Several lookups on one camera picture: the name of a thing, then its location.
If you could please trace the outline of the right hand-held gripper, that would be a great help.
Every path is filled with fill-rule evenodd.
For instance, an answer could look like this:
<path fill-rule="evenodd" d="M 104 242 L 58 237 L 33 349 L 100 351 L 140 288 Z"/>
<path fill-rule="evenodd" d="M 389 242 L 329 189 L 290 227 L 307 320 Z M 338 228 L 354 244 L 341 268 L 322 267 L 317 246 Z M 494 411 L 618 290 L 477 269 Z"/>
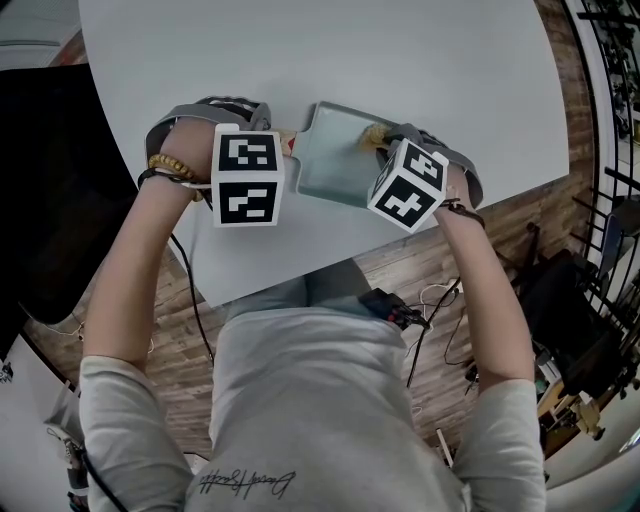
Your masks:
<path fill-rule="evenodd" d="M 445 143 L 410 123 L 392 127 L 384 136 L 389 147 L 376 150 L 380 173 L 371 185 L 367 208 L 414 233 L 438 209 L 480 221 L 475 212 L 483 190 L 473 163 Z M 469 203 L 447 190 L 448 171 L 458 167 L 467 181 Z"/>

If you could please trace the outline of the black office chair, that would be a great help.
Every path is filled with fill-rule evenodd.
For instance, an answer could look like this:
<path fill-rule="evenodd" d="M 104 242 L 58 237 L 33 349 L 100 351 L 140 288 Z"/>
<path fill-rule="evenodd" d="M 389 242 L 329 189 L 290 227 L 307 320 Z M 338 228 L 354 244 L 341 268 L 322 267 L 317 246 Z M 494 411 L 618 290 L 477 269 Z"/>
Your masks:
<path fill-rule="evenodd" d="M 590 266 L 563 249 L 524 274 L 519 300 L 534 344 L 555 361 L 564 393 L 598 398 L 622 369 L 622 332 L 585 295 Z"/>
<path fill-rule="evenodd" d="M 0 71 L 0 307 L 66 320 L 137 188 L 88 65 Z"/>

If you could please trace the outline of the person's grey trousers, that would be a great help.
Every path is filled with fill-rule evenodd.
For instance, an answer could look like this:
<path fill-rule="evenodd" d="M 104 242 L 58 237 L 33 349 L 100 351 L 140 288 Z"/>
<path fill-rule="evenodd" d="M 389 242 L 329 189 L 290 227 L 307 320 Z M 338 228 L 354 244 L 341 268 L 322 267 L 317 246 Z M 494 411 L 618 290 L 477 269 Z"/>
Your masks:
<path fill-rule="evenodd" d="M 307 307 L 372 318 L 373 313 L 360 302 L 370 290 L 365 275 L 349 258 L 232 301 L 226 320 L 250 312 Z"/>

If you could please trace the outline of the person's right forearm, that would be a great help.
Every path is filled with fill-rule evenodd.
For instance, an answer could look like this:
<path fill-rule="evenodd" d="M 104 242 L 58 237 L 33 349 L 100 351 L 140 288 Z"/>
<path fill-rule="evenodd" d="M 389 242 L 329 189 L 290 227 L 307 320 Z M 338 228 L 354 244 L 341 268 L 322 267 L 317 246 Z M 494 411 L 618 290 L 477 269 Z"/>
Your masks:
<path fill-rule="evenodd" d="M 454 256 L 467 307 L 480 389 L 534 380 L 528 325 L 511 283 L 481 224 L 449 210 L 435 218 Z"/>

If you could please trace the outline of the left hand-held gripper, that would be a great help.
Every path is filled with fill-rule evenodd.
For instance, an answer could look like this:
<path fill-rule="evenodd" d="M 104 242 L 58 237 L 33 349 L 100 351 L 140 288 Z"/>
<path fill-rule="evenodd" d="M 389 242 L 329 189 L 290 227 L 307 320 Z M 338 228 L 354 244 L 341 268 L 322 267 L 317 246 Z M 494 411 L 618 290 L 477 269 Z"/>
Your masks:
<path fill-rule="evenodd" d="M 209 182 L 198 181 L 189 168 L 160 152 L 180 118 L 215 125 Z M 266 102 L 239 96 L 208 96 L 178 105 L 162 117 L 145 139 L 148 169 L 153 175 L 192 189 L 211 208 L 217 227 L 275 226 L 285 185 L 280 135 L 271 129 Z"/>

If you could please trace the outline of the tan fluffy fibre clump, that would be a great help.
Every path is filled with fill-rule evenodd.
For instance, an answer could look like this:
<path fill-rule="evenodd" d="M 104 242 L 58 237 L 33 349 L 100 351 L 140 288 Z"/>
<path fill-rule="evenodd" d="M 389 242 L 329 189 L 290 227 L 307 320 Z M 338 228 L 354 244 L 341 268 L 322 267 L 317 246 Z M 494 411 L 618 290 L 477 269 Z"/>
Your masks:
<path fill-rule="evenodd" d="M 386 137 L 390 127 L 384 124 L 372 124 L 367 127 L 359 139 L 359 147 L 363 150 L 386 150 L 389 144 Z"/>

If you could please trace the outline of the black waist-worn device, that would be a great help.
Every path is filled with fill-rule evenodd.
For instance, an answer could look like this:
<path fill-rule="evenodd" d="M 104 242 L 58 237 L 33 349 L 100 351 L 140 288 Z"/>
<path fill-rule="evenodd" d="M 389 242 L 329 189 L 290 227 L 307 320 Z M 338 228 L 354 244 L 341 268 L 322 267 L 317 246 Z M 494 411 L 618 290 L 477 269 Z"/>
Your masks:
<path fill-rule="evenodd" d="M 397 295 L 387 293 L 380 288 L 368 291 L 358 300 L 376 318 L 394 324 L 402 331 L 411 325 L 429 328 L 429 323 L 418 309 L 408 306 Z"/>

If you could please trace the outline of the person's white t-shirt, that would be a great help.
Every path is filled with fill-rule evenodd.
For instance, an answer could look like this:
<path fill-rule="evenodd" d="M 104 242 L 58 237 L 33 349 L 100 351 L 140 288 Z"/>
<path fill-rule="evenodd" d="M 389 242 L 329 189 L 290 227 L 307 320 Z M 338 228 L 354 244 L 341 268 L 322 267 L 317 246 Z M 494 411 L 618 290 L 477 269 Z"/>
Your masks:
<path fill-rule="evenodd" d="M 447 467 L 414 430 L 404 353 L 396 327 L 330 309 L 234 318 L 218 338 L 213 453 L 199 473 L 147 377 L 86 357 L 91 512 L 544 512 L 534 385 L 483 392 Z"/>

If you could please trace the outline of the light blue dustpan wooden handle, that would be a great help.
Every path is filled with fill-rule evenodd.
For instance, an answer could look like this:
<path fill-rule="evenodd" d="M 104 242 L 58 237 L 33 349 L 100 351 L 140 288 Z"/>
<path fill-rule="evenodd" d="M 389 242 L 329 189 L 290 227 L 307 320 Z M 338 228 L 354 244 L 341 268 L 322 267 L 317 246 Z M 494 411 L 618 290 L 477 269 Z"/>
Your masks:
<path fill-rule="evenodd" d="M 369 188 L 380 174 L 376 148 L 366 131 L 393 121 L 360 110 L 321 101 L 309 127 L 280 129 L 282 153 L 297 161 L 296 192 L 353 207 L 366 208 Z"/>

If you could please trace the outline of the person's left hand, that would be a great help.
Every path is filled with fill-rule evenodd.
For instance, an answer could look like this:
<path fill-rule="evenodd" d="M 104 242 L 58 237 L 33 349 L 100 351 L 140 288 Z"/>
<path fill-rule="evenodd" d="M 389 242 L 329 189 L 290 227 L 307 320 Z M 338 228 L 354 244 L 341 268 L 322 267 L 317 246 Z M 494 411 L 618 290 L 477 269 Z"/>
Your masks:
<path fill-rule="evenodd" d="M 215 125 L 195 118 L 180 118 L 165 138 L 160 152 L 185 164 L 200 182 L 209 182 Z"/>

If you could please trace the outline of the black metal railing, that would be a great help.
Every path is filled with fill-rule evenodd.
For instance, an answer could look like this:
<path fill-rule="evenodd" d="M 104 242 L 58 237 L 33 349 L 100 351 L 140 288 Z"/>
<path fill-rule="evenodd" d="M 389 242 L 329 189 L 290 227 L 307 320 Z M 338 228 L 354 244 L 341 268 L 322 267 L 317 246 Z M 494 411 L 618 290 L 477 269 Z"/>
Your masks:
<path fill-rule="evenodd" d="M 580 241 L 596 268 L 586 297 L 629 335 L 640 319 L 640 12 L 631 0 L 563 0 L 593 112 L 594 173 L 587 233 Z"/>

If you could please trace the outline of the person's left forearm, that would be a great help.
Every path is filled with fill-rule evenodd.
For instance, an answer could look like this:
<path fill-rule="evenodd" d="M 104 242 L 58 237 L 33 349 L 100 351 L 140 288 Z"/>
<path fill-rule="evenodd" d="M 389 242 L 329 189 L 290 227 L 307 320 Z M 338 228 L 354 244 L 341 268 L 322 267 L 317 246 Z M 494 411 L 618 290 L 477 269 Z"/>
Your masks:
<path fill-rule="evenodd" d="M 163 177 L 144 182 L 98 274 L 85 322 L 85 356 L 145 369 L 162 256 L 194 197 L 194 190 Z"/>

